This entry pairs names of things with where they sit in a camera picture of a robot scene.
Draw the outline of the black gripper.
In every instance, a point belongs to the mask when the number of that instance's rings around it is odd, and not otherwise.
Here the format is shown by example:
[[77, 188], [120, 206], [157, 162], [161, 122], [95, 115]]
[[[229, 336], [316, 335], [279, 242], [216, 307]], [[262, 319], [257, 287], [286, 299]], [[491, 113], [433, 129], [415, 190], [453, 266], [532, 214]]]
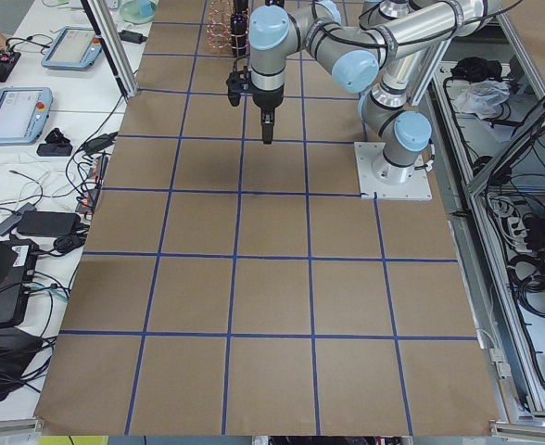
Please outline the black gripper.
[[264, 145], [273, 142], [274, 113], [284, 99], [284, 88], [267, 91], [256, 88], [252, 93], [253, 102], [260, 109], [260, 120], [271, 121], [261, 123], [261, 139]]

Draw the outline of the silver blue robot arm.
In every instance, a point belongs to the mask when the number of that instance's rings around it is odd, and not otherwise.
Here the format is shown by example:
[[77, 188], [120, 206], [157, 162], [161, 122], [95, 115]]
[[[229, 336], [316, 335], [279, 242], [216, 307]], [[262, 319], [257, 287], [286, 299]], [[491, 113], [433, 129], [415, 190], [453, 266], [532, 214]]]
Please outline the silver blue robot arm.
[[332, 1], [311, 1], [294, 11], [265, 5], [249, 17], [249, 89], [260, 108], [262, 141], [273, 140], [275, 111], [285, 89], [288, 57], [307, 51], [352, 94], [370, 86], [392, 62], [430, 45], [479, 29], [498, 13], [499, 1], [398, 1], [390, 16], [387, 2], [370, 2], [358, 25], [343, 24]]

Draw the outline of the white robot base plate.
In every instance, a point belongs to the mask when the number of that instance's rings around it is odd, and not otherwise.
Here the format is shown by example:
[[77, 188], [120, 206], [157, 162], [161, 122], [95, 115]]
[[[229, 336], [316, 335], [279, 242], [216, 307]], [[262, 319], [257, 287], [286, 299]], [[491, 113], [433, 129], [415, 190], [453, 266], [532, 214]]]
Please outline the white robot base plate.
[[432, 192], [423, 156], [401, 168], [384, 157], [384, 143], [355, 142], [360, 197], [370, 200], [429, 201]]

